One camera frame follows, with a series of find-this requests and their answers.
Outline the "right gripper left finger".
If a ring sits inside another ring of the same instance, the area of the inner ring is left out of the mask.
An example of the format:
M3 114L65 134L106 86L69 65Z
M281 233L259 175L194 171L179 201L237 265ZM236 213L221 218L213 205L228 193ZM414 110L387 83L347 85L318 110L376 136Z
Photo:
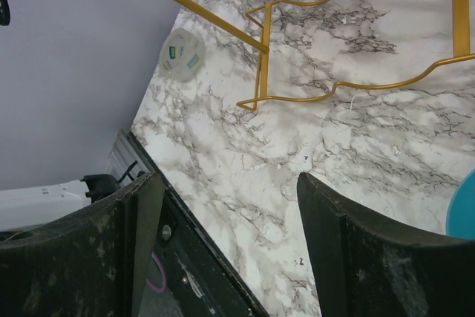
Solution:
M164 198L145 174L1 242L2 316L138 316Z

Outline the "teal wine glass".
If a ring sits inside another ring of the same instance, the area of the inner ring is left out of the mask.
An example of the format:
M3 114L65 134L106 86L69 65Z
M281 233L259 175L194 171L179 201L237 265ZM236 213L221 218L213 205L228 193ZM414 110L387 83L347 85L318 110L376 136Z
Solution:
M445 220L446 234L473 240L475 238L475 172L471 171L454 192Z

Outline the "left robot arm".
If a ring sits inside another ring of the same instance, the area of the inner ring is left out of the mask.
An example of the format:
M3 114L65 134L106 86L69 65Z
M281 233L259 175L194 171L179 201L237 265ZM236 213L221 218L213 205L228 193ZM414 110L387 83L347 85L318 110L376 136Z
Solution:
M50 223L97 202L145 174L133 169L134 161L120 178L111 174L86 175L52 186L1 191L1 233L15 234L22 230Z

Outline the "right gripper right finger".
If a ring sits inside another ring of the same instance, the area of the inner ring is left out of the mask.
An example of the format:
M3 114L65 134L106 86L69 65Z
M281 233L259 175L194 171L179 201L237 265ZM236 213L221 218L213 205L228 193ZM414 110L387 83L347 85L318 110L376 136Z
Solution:
M474 242L400 223L308 173L298 206L323 316L472 316Z

